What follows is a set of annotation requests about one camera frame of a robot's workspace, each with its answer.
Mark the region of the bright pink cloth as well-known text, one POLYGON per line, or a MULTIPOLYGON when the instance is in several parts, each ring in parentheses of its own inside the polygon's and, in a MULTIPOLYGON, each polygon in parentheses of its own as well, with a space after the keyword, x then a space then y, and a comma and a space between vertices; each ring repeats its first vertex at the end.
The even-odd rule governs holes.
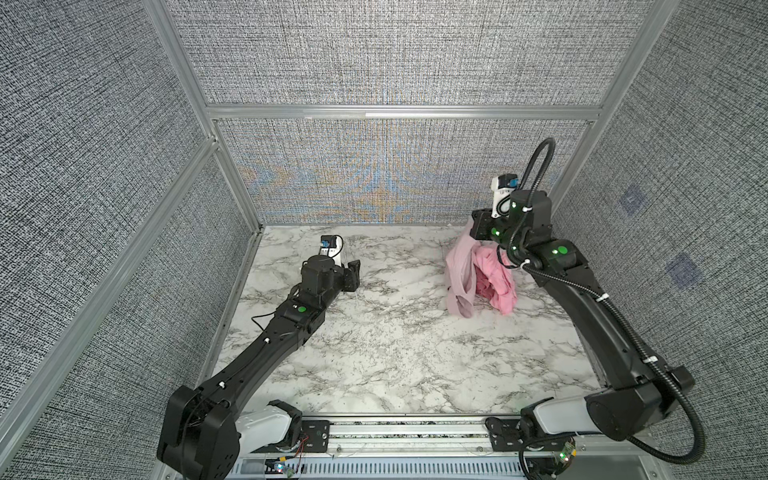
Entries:
POLYGON ((497 248, 478 246, 472 255, 476 274, 476 294, 489 301, 502 315, 513 313, 517 292, 511 270, 505 268, 497 256, 497 248))

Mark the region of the pale mauve cloth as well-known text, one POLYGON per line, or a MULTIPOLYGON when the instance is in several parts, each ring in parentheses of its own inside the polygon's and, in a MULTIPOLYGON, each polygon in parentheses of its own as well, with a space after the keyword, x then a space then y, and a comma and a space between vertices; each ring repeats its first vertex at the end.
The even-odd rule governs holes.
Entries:
POLYGON ((450 314, 463 318, 473 317, 477 291, 474 255, 480 243, 470 235, 473 226, 474 220, 469 218, 445 257, 446 307, 450 314))

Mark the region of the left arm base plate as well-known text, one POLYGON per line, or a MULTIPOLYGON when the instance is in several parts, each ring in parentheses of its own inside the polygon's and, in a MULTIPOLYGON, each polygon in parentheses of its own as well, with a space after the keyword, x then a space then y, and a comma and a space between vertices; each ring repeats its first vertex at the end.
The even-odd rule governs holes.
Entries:
POLYGON ((303 420, 300 427, 290 427, 286 437, 278 444, 264 444, 256 448, 252 434, 241 435, 242 454, 269 454, 275 456, 295 456, 302 448, 303 453, 327 453, 330 441, 328 420, 303 420))

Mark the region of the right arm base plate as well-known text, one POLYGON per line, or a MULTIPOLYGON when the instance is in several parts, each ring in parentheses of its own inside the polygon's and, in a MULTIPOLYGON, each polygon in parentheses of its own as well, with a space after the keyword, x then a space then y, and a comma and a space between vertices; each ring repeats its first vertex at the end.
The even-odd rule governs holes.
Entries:
POLYGON ((553 435, 539 432, 535 427, 524 427, 526 419, 514 416, 509 418, 486 417, 483 426, 493 452, 519 452, 526 446, 530 451, 560 452, 573 436, 555 439, 553 435))

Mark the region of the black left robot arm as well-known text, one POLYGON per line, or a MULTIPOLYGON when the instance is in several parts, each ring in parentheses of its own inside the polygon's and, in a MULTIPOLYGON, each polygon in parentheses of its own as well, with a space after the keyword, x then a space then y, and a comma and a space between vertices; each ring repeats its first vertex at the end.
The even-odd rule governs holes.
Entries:
POLYGON ((303 346, 325 320, 341 292, 360 285, 360 262, 314 255, 302 264, 301 281, 254 340, 219 373, 169 398, 157 458, 187 479, 223 479, 240 452, 236 420, 277 366, 303 346))

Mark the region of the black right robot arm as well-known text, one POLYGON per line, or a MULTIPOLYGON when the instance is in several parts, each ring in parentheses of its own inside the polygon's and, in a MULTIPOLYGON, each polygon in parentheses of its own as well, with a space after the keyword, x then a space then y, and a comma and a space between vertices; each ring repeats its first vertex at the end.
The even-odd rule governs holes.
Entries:
POLYGON ((702 422, 686 394, 694 385, 683 366, 672 367, 648 345, 599 285, 588 260, 570 240, 554 235, 551 201, 543 191, 514 191, 508 210, 478 209, 470 235, 494 242, 509 266, 531 275, 568 314, 603 373, 603 387, 581 397, 547 399, 523 411, 529 438, 598 433, 638 444, 638 434, 682 409, 694 451, 705 444, 702 422))

